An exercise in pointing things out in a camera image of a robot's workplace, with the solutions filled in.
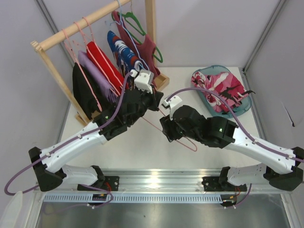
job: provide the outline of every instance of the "wooden rack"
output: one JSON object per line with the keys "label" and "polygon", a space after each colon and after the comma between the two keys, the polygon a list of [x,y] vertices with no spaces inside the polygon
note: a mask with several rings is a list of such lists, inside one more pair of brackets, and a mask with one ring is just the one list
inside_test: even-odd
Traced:
{"label": "wooden rack", "polygon": [[[131,0],[120,0],[120,4],[124,5]],[[92,14],[88,15],[86,19],[90,24],[98,21],[99,19],[103,18],[107,14],[113,12],[114,10],[119,8],[118,2],[115,0],[108,5],[100,8],[99,10],[93,12]],[[151,39],[156,42],[156,20],[155,20],[155,0],[145,0],[145,8],[146,8],[146,23],[147,23],[147,33],[151,37]],[[78,24],[81,29],[84,29],[88,26],[86,20],[81,19],[78,21]],[[75,33],[79,32],[77,25],[74,23],[69,27],[65,28],[66,34],[68,37],[72,36]],[[47,68],[51,72],[53,78],[61,88],[61,90],[65,93],[71,104],[75,107],[78,114],[82,118],[82,120],[87,124],[90,122],[89,118],[86,116],[82,108],[80,107],[77,100],[74,98],[72,92],[64,82],[63,78],[57,71],[56,67],[52,63],[49,56],[46,54],[46,51],[51,49],[53,46],[59,44],[60,42],[66,39],[65,34],[63,31],[60,31],[51,37],[47,38],[46,40],[38,43],[36,41],[31,42],[34,50],[40,55],[43,62],[46,64]],[[156,88],[157,90],[161,91],[169,84],[169,78],[166,75],[160,74],[158,77],[155,78]]]}

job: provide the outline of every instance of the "gray wall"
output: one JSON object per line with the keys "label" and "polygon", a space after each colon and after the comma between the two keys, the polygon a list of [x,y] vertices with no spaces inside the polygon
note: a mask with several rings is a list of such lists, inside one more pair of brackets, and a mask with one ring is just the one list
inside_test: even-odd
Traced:
{"label": "gray wall", "polygon": [[[248,72],[267,139],[287,148],[304,148],[303,9],[303,0],[287,3]],[[300,217],[304,215],[303,191],[304,184],[293,194]]]}
{"label": "gray wall", "polygon": [[[61,29],[112,0],[44,1],[58,28]],[[145,28],[144,0],[132,1],[133,12]],[[155,2],[156,39],[164,58],[160,66],[196,67],[222,64],[242,67],[279,1],[155,0]],[[128,3],[123,6],[123,12],[130,11],[130,5]],[[110,28],[107,27],[105,20],[112,21],[108,15],[94,23],[93,30],[101,49],[112,57],[106,36],[109,29],[114,32],[117,29],[115,24]]]}
{"label": "gray wall", "polygon": [[[68,100],[30,45],[52,35],[34,0],[2,0],[0,4],[0,216],[11,197],[5,183],[30,164],[28,150],[56,142]],[[60,73],[71,85],[71,66],[59,47],[50,50]],[[32,170],[17,178],[10,190],[35,184]],[[30,193],[24,195],[25,207]]]}

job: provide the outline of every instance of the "pink patterned cloth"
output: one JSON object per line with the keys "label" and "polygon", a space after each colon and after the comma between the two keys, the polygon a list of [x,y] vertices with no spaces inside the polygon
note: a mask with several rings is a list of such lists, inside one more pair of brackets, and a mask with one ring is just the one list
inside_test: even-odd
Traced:
{"label": "pink patterned cloth", "polygon": [[[251,91],[245,91],[241,82],[230,72],[221,72],[218,75],[204,75],[200,71],[194,72],[191,82],[195,87],[208,89],[223,97],[231,108],[239,107],[241,100]],[[202,92],[214,111],[228,112],[227,107],[217,97]]]}

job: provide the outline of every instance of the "green hanger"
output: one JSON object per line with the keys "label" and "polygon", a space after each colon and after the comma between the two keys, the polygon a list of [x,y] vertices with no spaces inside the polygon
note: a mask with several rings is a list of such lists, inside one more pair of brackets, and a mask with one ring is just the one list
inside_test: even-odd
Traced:
{"label": "green hanger", "polygon": [[[136,16],[132,13],[132,12],[127,12],[126,14],[122,14],[122,17],[124,18],[124,20],[133,28],[135,29],[139,34],[141,34],[142,36],[145,36],[147,35],[147,33],[143,30],[141,24],[139,23],[138,19],[136,18]],[[134,26],[130,21],[128,21],[127,18],[131,18],[133,19],[133,21],[136,23],[136,26]],[[142,42],[135,36],[133,35],[130,31],[129,31],[130,35],[139,43],[139,44],[142,44]],[[158,52],[159,56],[160,56],[160,59],[155,55],[153,54],[154,58],[159,61],[160,63],[163,62],[163,59],[162,59],[162,54],[161,52],[159,51],[158,47],[155,48],[155,50]]]}

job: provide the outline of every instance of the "blue patterned garment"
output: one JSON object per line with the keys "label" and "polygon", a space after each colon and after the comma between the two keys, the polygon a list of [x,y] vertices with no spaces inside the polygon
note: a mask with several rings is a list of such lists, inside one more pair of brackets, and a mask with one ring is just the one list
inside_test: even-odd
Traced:
{"label": "blue patterned garment", "polygon": [[136,71],[143,69],[143,64],[140,59],[118,36],[115,35],[115,33],[109,31],[107,39],[116,60],[116,64],[123,76],[129,73],[132,69],[135,69]]}

